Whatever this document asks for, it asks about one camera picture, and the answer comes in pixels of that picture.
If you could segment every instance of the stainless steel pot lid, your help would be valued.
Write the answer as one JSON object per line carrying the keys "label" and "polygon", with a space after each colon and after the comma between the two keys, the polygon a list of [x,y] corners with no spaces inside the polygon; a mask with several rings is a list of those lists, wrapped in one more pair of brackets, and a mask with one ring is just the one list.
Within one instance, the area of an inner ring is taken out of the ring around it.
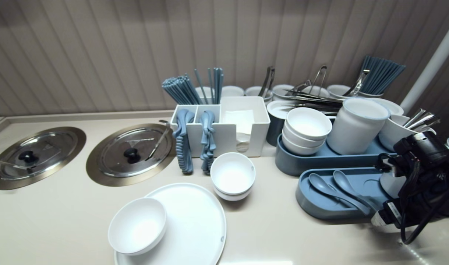
{"label": "stainless steel pot lid", "polygon": [[20,188],[39,181],[68,164],[85,144],[85,133],[74,127],[40,131],[22,139],[0,154],[0,190]]}
{"label": "stainless steel pot lid", "polygon": [[125,186],[157,174],[176,155],[170,131],[148,159],[165,129],[162,124],[139,124],[111,134],[90,153],[86,164],[89,177],[102,185]]}

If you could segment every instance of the countertop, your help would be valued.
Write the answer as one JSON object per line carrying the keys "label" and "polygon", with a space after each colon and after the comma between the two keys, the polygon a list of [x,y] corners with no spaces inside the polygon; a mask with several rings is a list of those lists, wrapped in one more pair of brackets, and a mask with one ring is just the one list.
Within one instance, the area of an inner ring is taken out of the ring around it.
{"label": "countertop", "polygon": [[[113,265],[107,230],[123,205],[170,183],[194,183],[213,193],[199,158],[192,176],[181,173],[175,158],[158,175],[131,186],[106,187],[88,177],[85,162],[98,142],[124,127],[158,120],[31,121],[3,129],[0,153],[26,136],[58,126],[84,130],[87,141],[52,176],[0,191],[0,265]],[[266,144],[262,157],[250,158],[257,174],[247,198],[234,203],[219,199],[227,222],[220,265],[449,264],[449,219],[428,224],[411,245],[400,244],[399,233],[380,233],[368,223],[317,220],[298,205],[298,178],[277,169],[274,152]]]}

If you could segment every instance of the white jar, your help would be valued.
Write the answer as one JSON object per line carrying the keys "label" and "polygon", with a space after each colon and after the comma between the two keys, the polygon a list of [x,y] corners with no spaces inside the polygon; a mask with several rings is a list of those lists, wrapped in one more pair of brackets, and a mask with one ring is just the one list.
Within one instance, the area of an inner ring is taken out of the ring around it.
{"label": "white jar", "polygon": [[363,154],[389,116],[387,108],[370,99],[345,99],[327,143],[341,155]]}

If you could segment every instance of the lid handle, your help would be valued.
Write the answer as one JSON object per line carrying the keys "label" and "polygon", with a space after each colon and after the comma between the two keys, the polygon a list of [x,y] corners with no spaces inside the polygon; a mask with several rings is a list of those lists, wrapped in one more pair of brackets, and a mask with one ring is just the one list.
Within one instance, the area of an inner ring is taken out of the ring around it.
{"label": "lid handle", "polygon": [[33,163],[34,161],[37,161],[38,158],[33,154],[33,151],[23,151],[19,155],[19,160],[23,160],[26,163]]}
{"label": "lid handle", "polygon": [[138,150],[136,148],[128,148],[123,152],[123,156],[128,158],[129,164],[135,164],[141,160],[141,156],[138,154]]}

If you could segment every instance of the white utensil caddy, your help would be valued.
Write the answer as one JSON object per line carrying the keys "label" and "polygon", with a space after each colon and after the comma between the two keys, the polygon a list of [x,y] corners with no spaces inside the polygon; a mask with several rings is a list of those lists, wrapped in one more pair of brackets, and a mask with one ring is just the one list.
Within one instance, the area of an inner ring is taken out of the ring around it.
{"label": "white utensil caddy", "polygon": [[187,124],[187,135],[189,138],[191,154],[193,158],[199,158],[202,150],[201,136],[203,133],[200,123],[201,115],[206,111],[215,114],[213,135],[216,150],[215,156],[228,152],[238,152],[236,149],[236,124],[225,124],[221,122],[226,111],[253,110],[254,123],[249,142],[249,149],[245,152],[238,152],[245,156],[260,156],[264,146],[265,136],[269,129],[270,118],[262,97],[223,97],[219,105],[177,105],[171,119],[171,127],[177,130],[177,111],[187,109],[195,113],[194,120]]}

